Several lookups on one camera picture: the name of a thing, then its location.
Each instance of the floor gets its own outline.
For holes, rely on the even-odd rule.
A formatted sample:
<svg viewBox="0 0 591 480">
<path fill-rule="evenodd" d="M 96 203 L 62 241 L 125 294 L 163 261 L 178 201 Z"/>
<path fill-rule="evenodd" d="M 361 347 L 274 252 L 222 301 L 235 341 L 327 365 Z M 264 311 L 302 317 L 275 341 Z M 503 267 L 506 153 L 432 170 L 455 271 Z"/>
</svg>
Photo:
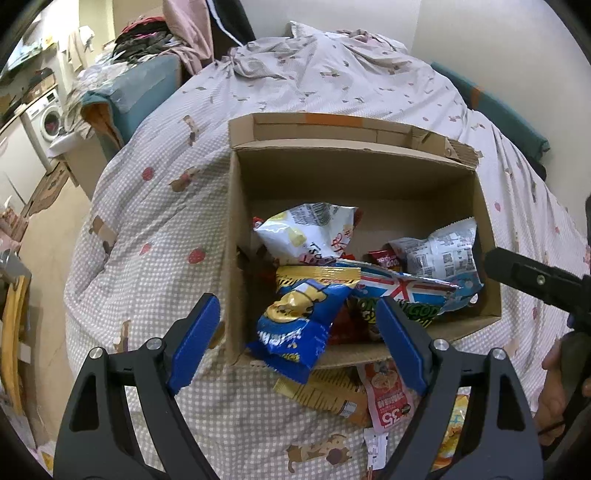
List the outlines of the floor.
<svg viewBox="0 0 591 480">
<path fill-rule="evenodd" d="M 90 202 L 71 180 L 46 210 L 32 215 L 22 240 L 20 257 L 31 271 L 31 365 L 21 364 L 26 413 L 35 441 L 55 440 L 73 376 L 66 355 L 63 290 L 70 260 Z"/>
</svg>

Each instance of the washing machine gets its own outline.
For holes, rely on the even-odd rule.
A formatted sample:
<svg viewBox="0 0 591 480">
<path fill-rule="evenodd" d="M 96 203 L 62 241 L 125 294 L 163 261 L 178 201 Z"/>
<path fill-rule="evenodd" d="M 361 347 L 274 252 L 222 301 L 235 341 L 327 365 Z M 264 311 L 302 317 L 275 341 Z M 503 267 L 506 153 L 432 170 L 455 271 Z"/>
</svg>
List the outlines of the washing machine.
<svg viewBox="0 0 591 480">
<path fill-rule="evenodd" d="M 57 96 L 57 89 L 44 93 L 21 115 L 33 148 L 47 171 L 53 170 L 51 159 L 47 157 L 47 149 L 60 132 L 62 115 L 63 110 L 60 98 Z"/>
</svg>

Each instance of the pink snack package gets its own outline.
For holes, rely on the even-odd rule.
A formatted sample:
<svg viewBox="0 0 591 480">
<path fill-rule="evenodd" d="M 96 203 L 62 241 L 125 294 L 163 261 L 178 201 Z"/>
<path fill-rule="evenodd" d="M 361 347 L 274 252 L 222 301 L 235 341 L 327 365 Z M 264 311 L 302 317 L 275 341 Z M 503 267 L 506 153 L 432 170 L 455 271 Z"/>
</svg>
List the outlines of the pink snack package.
<svg viewBox="0 0 591 480">
<path fill-rule="evenodd" d="M 400 420 L 413 416 L 413 398 L 398 375 L 394 360 L 357 365 L 357 371 L 368 393 L 375 433 L 385 433 Z"/>
</svg>

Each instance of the human hand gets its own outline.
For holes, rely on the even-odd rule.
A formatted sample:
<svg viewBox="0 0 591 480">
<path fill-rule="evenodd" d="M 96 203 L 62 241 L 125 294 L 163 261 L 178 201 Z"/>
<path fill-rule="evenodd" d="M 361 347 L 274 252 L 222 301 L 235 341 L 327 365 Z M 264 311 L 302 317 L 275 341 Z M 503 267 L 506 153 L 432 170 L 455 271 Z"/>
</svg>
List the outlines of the human hand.
<svg viewBox="0 0 591 480">
<path fill-rule="evenodd" d="M 542 362 L 542 368 L 547 373 L 544 388 L 538 399 L 538 411 L 534 416 L 534 423 L 538 431 L 563 421 L 562 415 L 567 402 L 560 371 L 560 348 L 561 340 L 556 340 Z M 582 394 L 584 397 L 591 398 L 591 378 L 583 383 Z M 540 435 L 540 443 L 544 446 L 551 445 L 563 432 L 564 425 L 556 427 Z"/>
</svg>

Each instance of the bed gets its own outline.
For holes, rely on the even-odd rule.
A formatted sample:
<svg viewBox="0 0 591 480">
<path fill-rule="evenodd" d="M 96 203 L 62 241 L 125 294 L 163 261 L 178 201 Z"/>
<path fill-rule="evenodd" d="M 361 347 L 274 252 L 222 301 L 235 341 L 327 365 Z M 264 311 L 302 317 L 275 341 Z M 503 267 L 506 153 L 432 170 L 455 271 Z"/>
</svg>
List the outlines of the bed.
<svg viewBox="0 0 591 480">
<path fill-rule="evenodd" d="M 230 301 L 220 289 L 228 120 L 252 112 L 367 116 L 470 144 L 481 156 L 478 175 L 497 246 L 577 275 L 589 270 L 586 242 L 514 145 L 403 45 L 362 40 L 296 25 L 294 38 L 233 49 L 144 120 L 103 172 L 74 252 L 64 292 L 74 373 L 96 345 L 115 352 L 162 336 L 204 292 L 220 295 L 222 308 Z M 456 346 L 477 353 L 505 347 L 536 410 L 541 360 L 566 332 L 566 317 L 506 287 L 502 301 L 499 322 Z M 176 397 L 220 478 L 361 478 L 363 431 L 274 393 L 277 378 L 264 368 L 226 366 L 222 342 Z M 144 458 L 158 466 L 131 388 L 128 403 Z M 390 435 L 390 452 L 405 427 Z M 325 455 L 332 450 L 339 454 Z"/>
</svg>

